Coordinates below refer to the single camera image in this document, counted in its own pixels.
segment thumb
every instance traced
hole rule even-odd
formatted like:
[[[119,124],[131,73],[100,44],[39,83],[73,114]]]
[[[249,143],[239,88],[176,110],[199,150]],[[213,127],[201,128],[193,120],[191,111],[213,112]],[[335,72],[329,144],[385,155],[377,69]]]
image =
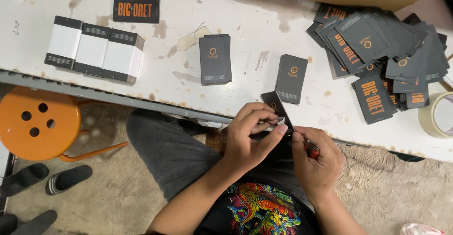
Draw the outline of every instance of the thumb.
[[[257,146],[258,150],[267,155],[280,142],[287,130],[288,126],[285,124],[276,126],[263,140],[261,140]]]
[[[302,165],[308,164],[309,160],[307,157],[307,152],[305,151],[305,140],[303,136],[298,133],[293,133],[293,159],[295,165]]]

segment masking tape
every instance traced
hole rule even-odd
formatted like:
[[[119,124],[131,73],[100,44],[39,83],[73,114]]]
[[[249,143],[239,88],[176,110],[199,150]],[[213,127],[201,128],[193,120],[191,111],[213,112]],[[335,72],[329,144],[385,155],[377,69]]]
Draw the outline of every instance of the masking tape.
[[[419,109],[423,130],[436,138],[453,138],[453,92],[430,94],[429,101]]]

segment slipper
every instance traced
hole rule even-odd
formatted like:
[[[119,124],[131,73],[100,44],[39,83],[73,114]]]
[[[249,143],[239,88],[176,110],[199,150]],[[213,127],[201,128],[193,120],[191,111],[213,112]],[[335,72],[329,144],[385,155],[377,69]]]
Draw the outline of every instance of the slipper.
[[[10,235],[17,229],[17,216],[4,214],[0,216],[0,234]]]
[[[88,179],[93,170],[88,165],[82,165],[50,176],[46,183],[46,194],[57,195]]]
[[[57,213],[48,210],[20,226],[11,235],[42,235],[57,219]]]
[[[48,174],[49,169],[42,163],[26,166],[16,174],[3,179],[3,184],[0,186],[0,195],[3,197],[11,197],[18,194],[45,179]]]

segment black t-shirt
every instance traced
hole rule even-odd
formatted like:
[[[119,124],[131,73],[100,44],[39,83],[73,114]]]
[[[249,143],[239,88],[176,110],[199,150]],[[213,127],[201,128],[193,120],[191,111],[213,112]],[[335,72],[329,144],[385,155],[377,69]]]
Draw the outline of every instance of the black t-shirt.
[[[310,208],[284,192],[283,187],[268,184],[263,180],[245,179],[231,185],[217,199],[194,234],[321,234]]]

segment person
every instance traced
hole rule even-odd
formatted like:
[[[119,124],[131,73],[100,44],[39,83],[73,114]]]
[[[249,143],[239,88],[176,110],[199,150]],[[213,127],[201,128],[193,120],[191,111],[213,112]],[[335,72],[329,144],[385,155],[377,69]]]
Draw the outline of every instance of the person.
[[[246,104],[222,156],[177,119],[133,111],[130,142],[168,201],[146,234],[365,235],[333,190],[346,158],[323,130],[296,126],[289,137],[283,124],[254,139],[277,117],[264,103]],[[316,159],[307,157],[307,139],[320,148]]]

